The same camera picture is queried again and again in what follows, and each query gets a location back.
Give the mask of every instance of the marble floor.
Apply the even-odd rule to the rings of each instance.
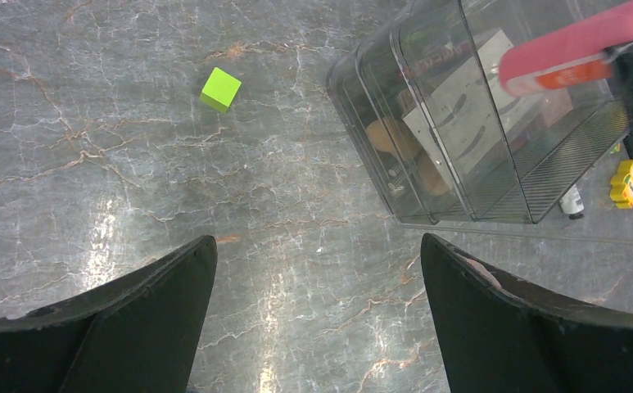
[[[0,317],[211,234],[189,391],[448,391],[423,231],[388,215],[324,90],[402,5],[0,0]],[[215,66],[243,81],[226,114],[197,99]],[[440,233],[633,312],[631,241]]]

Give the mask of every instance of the pink handle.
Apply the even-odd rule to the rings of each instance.
[[[633,41],[633,0],[509,49],[500,62],[502,86],[514,78],[600,56],[606,47]]]

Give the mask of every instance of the green cube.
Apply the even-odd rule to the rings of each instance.
[[[224,113],[232,105],[241,85],[241,80],[215,67],[203,87],[201,101]]]

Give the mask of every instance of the small bottle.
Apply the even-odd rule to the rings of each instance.
[[[569,219],[584,218],[584,203],[581,202],[581,195],[579,195],[579,190],[576,189],[576,186],[572,186],[559,200],[559,207],[562,208],[564,214],[569,215]]]

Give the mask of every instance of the transparent storage container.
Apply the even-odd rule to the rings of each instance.
[[[328,74],[328,91],[403,224],[537,224],[625,135],[604,80],[515,98],[511,47],[622,1],[414,0]]]

